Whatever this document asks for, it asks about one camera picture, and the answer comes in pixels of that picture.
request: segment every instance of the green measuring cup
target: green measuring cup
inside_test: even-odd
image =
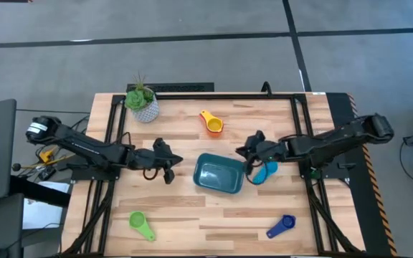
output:
[[[130,227],[136,229],[140,232],[144,238],[149,241],[156,240],[156,235],[152,232],[151,228],[149,227],[148,223],[146,222],[146,217],[144,213],[141,211],[132,211],[130,212]]]

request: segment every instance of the white paper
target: white paper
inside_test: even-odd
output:
[[[68,192],[68,183],[55,183],[49,181],[39,182],[39,185],[52,188],[64,193]],[[24,199],[23,204],[23,229],[41,229],[49,223],[60,223],[62,217],[62,207]],[[59,225],[52,224],[46,228],[57,228]]]

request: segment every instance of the potted plant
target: potted plant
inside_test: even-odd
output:
[[[156,95],[149,87],[143,84],[145,77],[141,79],[138,73],[138,79],[136,77],[134,79],[136,81],[135,87],[127,92],[125,106],[132,110],[133,117],[136,120],[149,123],[156,119],[158,115]]]

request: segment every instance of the yellow measuring cup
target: yellow measuring cup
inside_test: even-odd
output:
[[[200,118],[205,122],[205,127],[211,137],[219,137],[224,127],[221,119],[215,117],[207,110],[200,111]]]

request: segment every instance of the succulent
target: succulent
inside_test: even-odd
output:
[[[154,101],[154,92],[143,84],[145,78],[146,76],[141,79],[139,73],[138,79],[134,77],[136,81],[135,88],[127,92],[127,98],[125,99],[125,106],[127,108],[134,111],[139,111]]]

